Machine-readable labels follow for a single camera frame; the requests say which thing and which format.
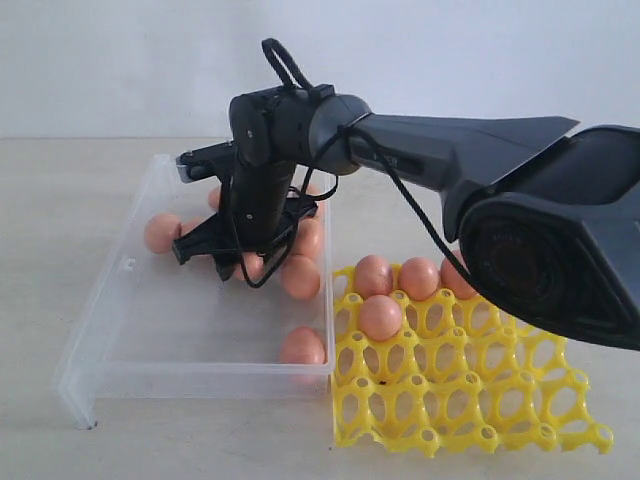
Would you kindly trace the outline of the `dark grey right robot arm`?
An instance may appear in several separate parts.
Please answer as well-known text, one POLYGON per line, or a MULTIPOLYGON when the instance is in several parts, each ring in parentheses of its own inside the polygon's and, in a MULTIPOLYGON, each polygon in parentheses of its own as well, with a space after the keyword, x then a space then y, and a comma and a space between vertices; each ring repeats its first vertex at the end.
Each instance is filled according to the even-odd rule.
POLYGON ((173 243, 179 262, 214 259, 229 278, 246 252, 282 257, 318 197, 299 165, 366 167, 439 194, 439 246, 458 244, 464 278, 505 312, 596 345, 639 346, 639 132, 578 131, 558 116, 380 115, 329 85, 235 97, 230 141, 182 154, 186 183, 217 177, 218 212, 173 243))

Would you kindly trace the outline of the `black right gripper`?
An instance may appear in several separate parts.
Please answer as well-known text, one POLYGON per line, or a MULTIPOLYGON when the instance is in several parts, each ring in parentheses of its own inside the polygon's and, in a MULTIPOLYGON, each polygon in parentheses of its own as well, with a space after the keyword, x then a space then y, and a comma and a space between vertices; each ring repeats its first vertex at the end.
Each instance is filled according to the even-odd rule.
POLYGON ((194 256, 216 256, 216 271, 222 282, 231 279, 241 264, 241 254, 254 252, 270 260, 281 249, 293 248, 298 225, 320 215, 320 201, 289 195, 282 205, 271 202, 267 209, 231 211, 229 199, 194 229, 173 241, 172 252, 179 264, 194 256))

